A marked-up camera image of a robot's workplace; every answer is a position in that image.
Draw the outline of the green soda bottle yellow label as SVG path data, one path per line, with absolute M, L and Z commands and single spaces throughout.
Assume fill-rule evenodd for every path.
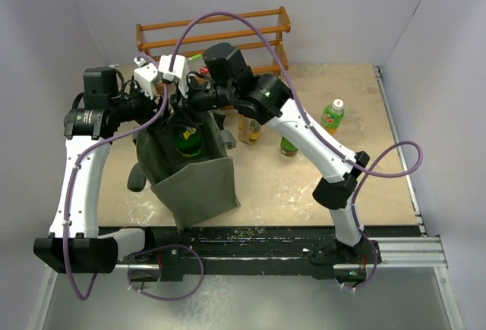
M 175 148 L 185 158 L 200 155 L 202 150 L 200 131 L 195 127 L 177 127 L 175 129 Z

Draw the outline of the grey-green canvas bag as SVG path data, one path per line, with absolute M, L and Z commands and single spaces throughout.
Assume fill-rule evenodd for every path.
M 217 217 L 240 206 L 235 189 L 235 169 L 227 150 L 235 147 L 232 134 L 219 127 L 223 116 L 171 114 L 145 130 L 133 134 L 137 163 L 128 176 L 130 191 L 145 184 L 172 213 L 182 230 Z M 193 158 L 175 148 L 175 129 L 195 127 L 200 131 L 202 150 Z

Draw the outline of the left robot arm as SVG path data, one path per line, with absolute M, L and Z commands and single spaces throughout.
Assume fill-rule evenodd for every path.
M 99 234 L 97 209 L 103 169 L 119 126 L 146 124 L 157 104 L 158 70 L 152 63 L 124 80 L 116 68 L 88 68 L 84 91 L 64 118 L 65 176 L 48 235 L 37 238 L 33 252 L 57 273 L 106 274 L 128 254 L 139 263 L 156 255 L 156 245 L 142 229 Z

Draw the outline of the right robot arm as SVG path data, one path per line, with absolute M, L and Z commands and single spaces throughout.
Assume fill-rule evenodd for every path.
M 255 75 L 237 47 L 218 43 L 205 51 L 203 59 L 210 74 L 205 84 L 196 84 L 189 77 L 182 55 L 162 58 L 158 70 L 161 77 L 176 84 L 190 109 L 205 112 L 232 106 L 246 118 L 276 130 L 302 152 L 321 173 L 312 196 L 330 211 L 339 257 L 356 262 L 364 255 L 365 246 L 351 200 L 369 155 L 354 152 L 329 135 L 299 109 L 297 99 L 278 77 Z

